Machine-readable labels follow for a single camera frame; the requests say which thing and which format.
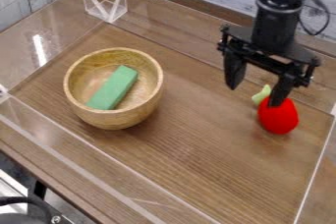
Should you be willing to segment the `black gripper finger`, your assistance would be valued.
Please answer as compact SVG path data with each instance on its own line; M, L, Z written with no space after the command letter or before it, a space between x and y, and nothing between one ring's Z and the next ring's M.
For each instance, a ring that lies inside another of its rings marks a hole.
M224 53L224 78L231 89L236 89L243 82L247 70L246 59L230 49Z
M292 89L295 87L295 76L291 74L284 74L280 76L279 81L272 89L270 96L270 107L279 107L288 97Z

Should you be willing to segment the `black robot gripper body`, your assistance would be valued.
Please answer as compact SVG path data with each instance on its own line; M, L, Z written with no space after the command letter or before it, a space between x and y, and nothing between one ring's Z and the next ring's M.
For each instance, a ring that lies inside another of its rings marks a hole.
M295 77L294 87L308 86L320 60L295 42L302 2L256 0L258 16L252 28L223 26L218 50L230 49L248 64L278 75Z

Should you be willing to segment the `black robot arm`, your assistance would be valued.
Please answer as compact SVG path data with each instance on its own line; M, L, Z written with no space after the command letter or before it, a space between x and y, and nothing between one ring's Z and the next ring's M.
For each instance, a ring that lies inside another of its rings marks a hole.
M280 106L294 88L310 85L320 58L295 41L295 30L303 26L300 12L306 0L256 0L254 26L224 26L218 50L223 55L224 81L238 88L247 66L279 76L268 105ZM312 0L323 6L322 0Z

